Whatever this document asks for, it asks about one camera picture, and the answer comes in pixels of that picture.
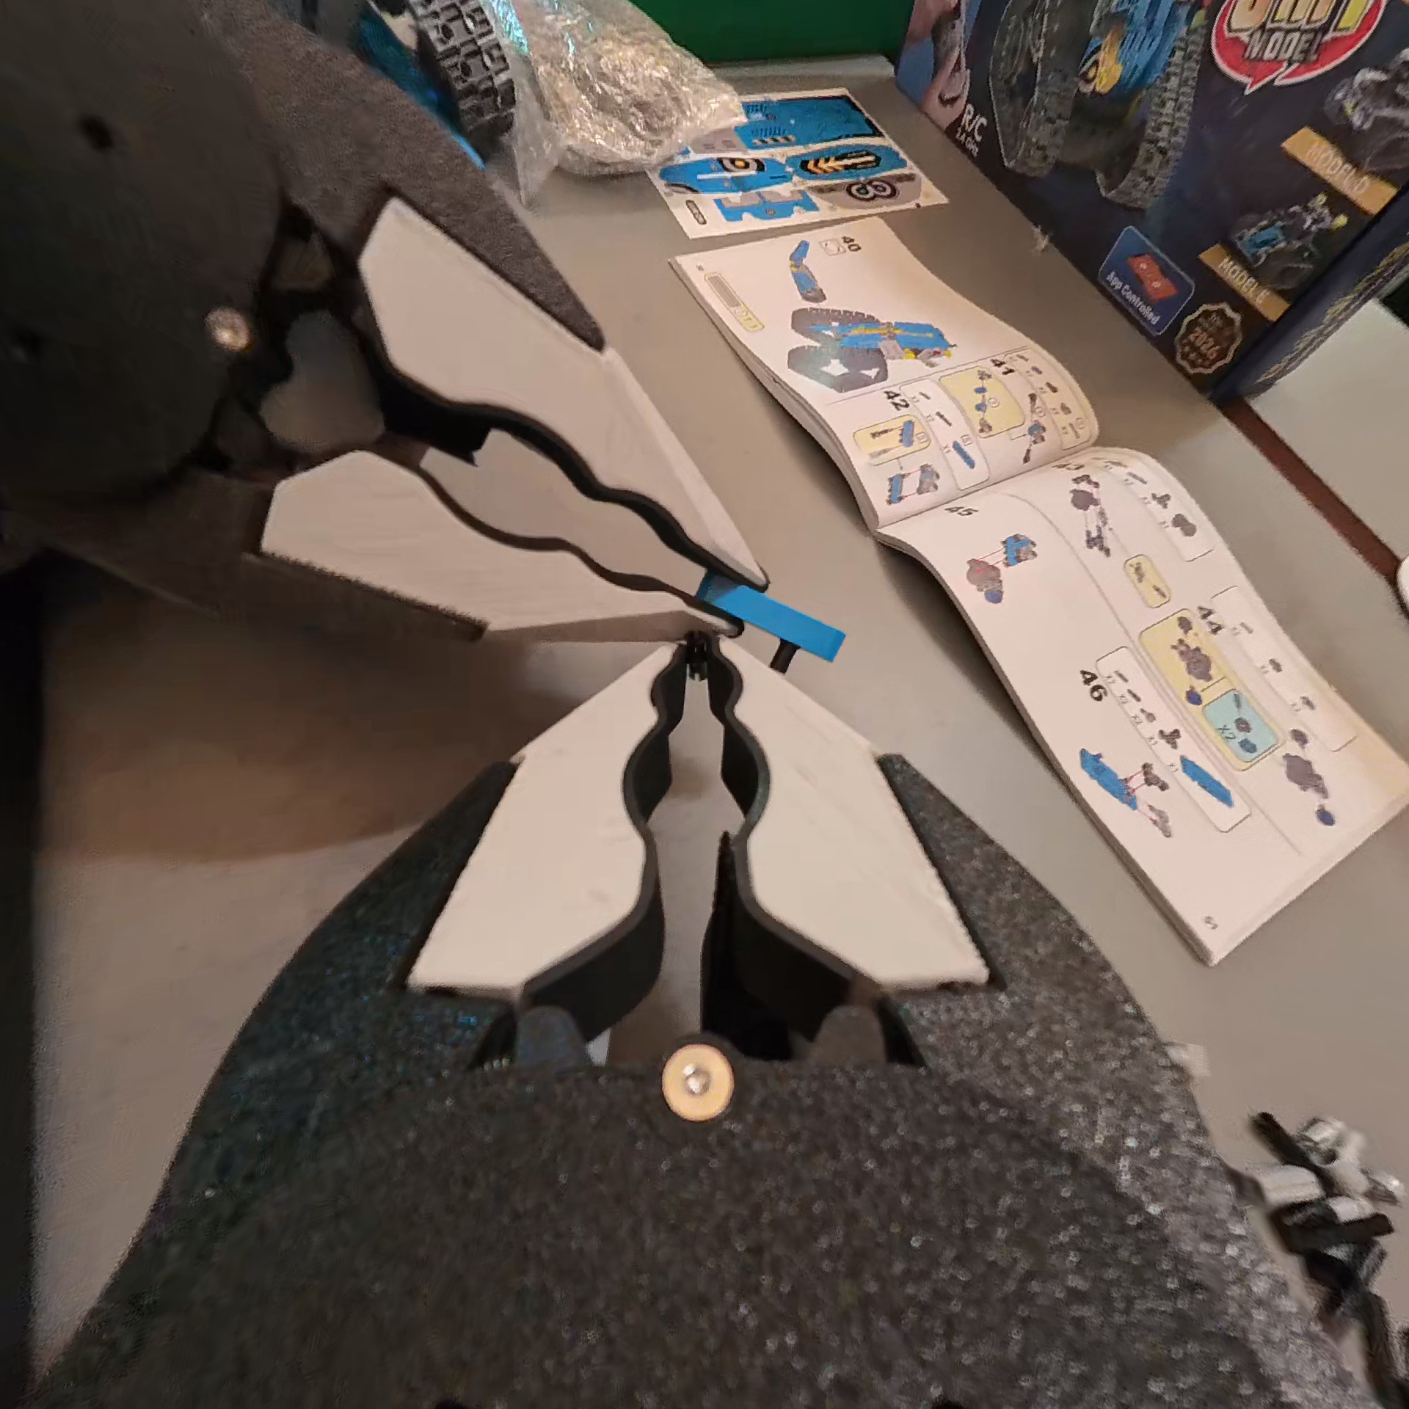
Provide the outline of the blue tracked toy vehicle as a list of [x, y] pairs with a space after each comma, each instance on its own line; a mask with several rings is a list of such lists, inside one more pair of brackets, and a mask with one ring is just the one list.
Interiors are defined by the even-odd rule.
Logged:
[[432, 112], [475, 164], [512, 132], [515, 79], [475, 0], [366, 0], [357, 51]]

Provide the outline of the pile of building brick pieces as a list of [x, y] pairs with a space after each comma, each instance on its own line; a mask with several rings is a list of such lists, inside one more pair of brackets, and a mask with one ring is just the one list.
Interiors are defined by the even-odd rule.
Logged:
[[1263, 1152], [1225, 1160], [1199, 1109], [1200, 1049], [1157, 1040], [1174, 1097], [1172, 1176], [1179, 1242], [1212, 1272], [1230, 1319], [1290, 1405], [1407, 1405], [1407, 1319], [1381, 1292], [1407, 1190], [1364, 1160], [1360, 1129], [1312, 1118], [1251, 1118]]

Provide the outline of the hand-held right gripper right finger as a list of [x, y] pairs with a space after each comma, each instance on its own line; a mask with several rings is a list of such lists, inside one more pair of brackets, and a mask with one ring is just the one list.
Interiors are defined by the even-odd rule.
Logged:
[[992, 980], [884, 755], [784, 673], [732, 644], [704, 657], [724, 785], [701, 948], [701, 1027], [788, 1060], [840, 1009], [884, 1009]]

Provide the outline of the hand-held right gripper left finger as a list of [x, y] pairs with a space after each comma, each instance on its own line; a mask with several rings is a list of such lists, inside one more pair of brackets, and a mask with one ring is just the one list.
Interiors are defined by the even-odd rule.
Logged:
[[649, 816], [671, 788], [687, 649], [660, 647], [522, 748], [409, 988], [560, 1009], [599, 1040], [665, 953]]

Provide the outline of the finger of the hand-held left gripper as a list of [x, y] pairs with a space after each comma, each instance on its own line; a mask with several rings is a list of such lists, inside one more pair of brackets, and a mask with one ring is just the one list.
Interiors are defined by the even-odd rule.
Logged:
[[665, 586], [626, 586], [572, 545], [475, 521], [423, 468], [351, 449], [274, 487], [262, 553], [522, 641], [740, 637]]
[[746, 534], [615, 350], [595, 350], [406, 200], [359, 253], [388, 367], [446, 408], [535, 431], [582, 493], [701, 566], [767, 587]]

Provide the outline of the light blue short beam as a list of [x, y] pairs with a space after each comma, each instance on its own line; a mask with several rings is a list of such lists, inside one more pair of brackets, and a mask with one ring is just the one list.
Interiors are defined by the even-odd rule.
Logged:
[[799, 651], [833, 662], [847, 644], [847, 631], [827, 625], [804, 610], [795, 610], [773, 595], [735, 582], [720, 574], [704, 574], [699, 586], [699, 605], [715, 608], [725, 619], [767, 631], [776, 641], [795, 641]]

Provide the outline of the instruction booklet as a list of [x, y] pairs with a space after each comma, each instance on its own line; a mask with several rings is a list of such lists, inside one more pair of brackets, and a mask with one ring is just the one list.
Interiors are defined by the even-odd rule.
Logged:
[[1407, 808], [1407, 760], [1157, 460], [881, 217], [674, 272], [922, 565], [1189, 948], [1217, 966]]

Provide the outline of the grey desk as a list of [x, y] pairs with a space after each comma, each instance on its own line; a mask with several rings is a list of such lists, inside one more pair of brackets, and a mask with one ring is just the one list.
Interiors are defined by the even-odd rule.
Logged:
[[[847, 87], [948, 192], [893, 231], [1047, 345], [1101, 441], [1160, 460], [1268, 610], [1407, 756], [1407, 616], [1259, 446], [1208, 403], [894, 90], [884, 62], [741, 73]], [[847, 477], [683, 291], [689, 249], [649, 182], [555, 174], [528, 212], [746, 531], [773, 587], [847, 631], [792, 679], [903, 755], [1091, 933], [1164, 1038], [1205, 1049], [1220, 1152], [1257, 1109], [1345, 1118], [1407, 1178], [1407, 816], [1231, 959], [1200, 966], [1068, 797], [959, 610], [876, 545]], [[47, 599], [38, 866], [34, 1366], [75, 1337], [148, 1217], [250, 1012], [297, 942], [488, 764], [633, 664], [640, 647], [359, 647], [210, 619], [57, 569]]]

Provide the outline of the clear plastic bag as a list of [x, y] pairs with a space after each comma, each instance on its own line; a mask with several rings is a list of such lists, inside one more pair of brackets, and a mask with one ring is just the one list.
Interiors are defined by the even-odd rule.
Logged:
[[746, 120], [735, 90], [626, 0], [494, 0], [515, 112], [518, 196], [553, 173], [578, 177], [662, 168], [697, 137]]

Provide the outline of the sticker sheet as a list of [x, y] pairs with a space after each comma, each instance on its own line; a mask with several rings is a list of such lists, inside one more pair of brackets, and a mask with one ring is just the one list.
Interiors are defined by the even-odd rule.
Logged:
[[697, 137], [649, 182], [689, 240], [951, 203], [849, 90], [746, 99], [741, 124]]

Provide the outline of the toy kit box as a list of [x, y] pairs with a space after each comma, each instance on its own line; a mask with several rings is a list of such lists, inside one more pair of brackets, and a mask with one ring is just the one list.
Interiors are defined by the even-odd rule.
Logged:
[[1212, 400], [1407, 279], [1402, 0], [918, 0], [899, 90]]

